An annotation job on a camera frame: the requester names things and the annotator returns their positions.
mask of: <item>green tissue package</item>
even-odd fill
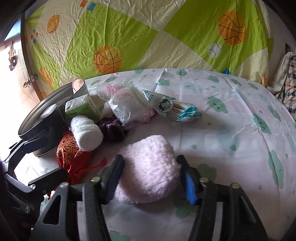
[[[101,119],[101,113],[97,109],[89,94],[69,100],[66,103],[65,112],[71,117],[76,115],[87,116],[95,123]]]

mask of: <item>pink plush ball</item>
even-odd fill
[[[149,136],[121,150],[125,166],[115,191],[121,203],[148,203],[167,197],[180,183],[181,166],[161,135]]]

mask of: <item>orange square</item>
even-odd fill
[[[80,7],[85,7],[86,4],[87,4],[87,1],[86,0],[82,0],[82,2],[80,4]]]

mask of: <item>black container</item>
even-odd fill
[[[28,114],[19,128],[19,137],[23,141],[31,141],[42,137],[48,139],[47,145],[34,151],[34,155],[44,155],[58,146],[64,132],[69,129],[69,118],[65,114],[66,102],[87,93],[86,84],[73,94],[72,83],[68,83],[52,92]],[[41,114],[53,104],[56,104],[57,108],[53,113],[41,120]]]

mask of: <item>metal screw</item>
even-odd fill
[[[36,187],[36,185],[35,185],[35,184],[32,184],[32,185],[30,186],[30,189],[31,189],[31,190],[34,190],[35,187]]]
[[[61,188],[66,188],[67,186],[69,186],[69,183],[64,182],[64,183],[61,183],[59,186],[60,186]]]
[[[208,183],[209,182],[209,179],[207,177],[201,177],[200,178],[200,182],[201,183]]]
[[[30,207],[26,206],[25,213],[28,214],[30,212]]]
[[[239,189],[240,188],[240,184],[238,184],[238,183],[232,183],[231,184],[231,187],[232,188],[235,188],[235,189]]]
[[[100,180],[101,180],[100,177],[93,177],[93,178],[91,179],[91,181],[94,182],[94,183],[97,183],[97,182],[99,182]]]

